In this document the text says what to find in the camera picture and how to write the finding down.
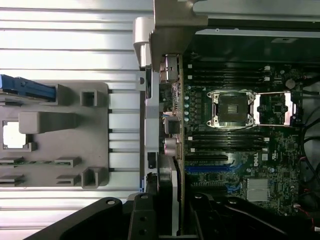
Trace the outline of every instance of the ridged metal panel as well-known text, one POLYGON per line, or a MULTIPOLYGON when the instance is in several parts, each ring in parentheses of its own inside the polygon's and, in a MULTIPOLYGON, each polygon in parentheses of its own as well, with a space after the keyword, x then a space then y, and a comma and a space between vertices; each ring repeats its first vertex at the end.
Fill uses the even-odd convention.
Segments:
POLYGON ((23 239, 100 198, 125 201, 139 191, 139 67, 132 27, 151 9, 152 1, 145 0, 0 0, 1 74, 108 84, 113 171, 109 184, 96 190, 0 188, 1 240, 23 239))

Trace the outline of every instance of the cpu socket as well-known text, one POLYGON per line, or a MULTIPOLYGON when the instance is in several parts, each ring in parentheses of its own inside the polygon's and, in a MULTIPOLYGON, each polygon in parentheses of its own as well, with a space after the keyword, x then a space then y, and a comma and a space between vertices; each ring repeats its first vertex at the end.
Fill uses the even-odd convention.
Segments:
POLYGON ((206 124, 213 128, 243 128, 255 124, 256 93, 250 90, 215 90, 207 93, 212 99, 212 118, 206 124))

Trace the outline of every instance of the motherboard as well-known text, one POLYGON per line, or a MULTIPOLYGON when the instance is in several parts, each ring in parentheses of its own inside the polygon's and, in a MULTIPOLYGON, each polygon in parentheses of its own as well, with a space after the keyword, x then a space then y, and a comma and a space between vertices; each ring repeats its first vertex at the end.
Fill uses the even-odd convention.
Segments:
POLYGON ((299 195, 303 92, 312 66, 183 59, 171 94, 182 130, 185 186, 216 201, 235 196, 283 215, 299 195))

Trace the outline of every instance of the green circuit board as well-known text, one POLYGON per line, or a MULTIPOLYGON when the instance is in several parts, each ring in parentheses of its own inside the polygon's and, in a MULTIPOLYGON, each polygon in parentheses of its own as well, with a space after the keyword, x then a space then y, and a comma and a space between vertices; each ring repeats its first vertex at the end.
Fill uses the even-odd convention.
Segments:
MULTIPOLYGON (((183 94, 173 97, 173 108, 176 106, 184 125, 184 167, 191 188, 211 194, 217 201, 237 196, 279 215, 296 213, 302 87, 297 81, 288 89, 286 81, 302 78, 305 71, 303 66, 284 64, 184 61, 183 94), (257 111, 262 125, 218 128, 208 126, 214 111, 208 93, 216 90, 274 94, 261 95, 257 111), (295 105, 289 118, 285 93, 295 105)), ((173 85, 174 96, 179 87, 178 82, 173 85)), ((217 114, 223 119, 222 107, 217 114)))

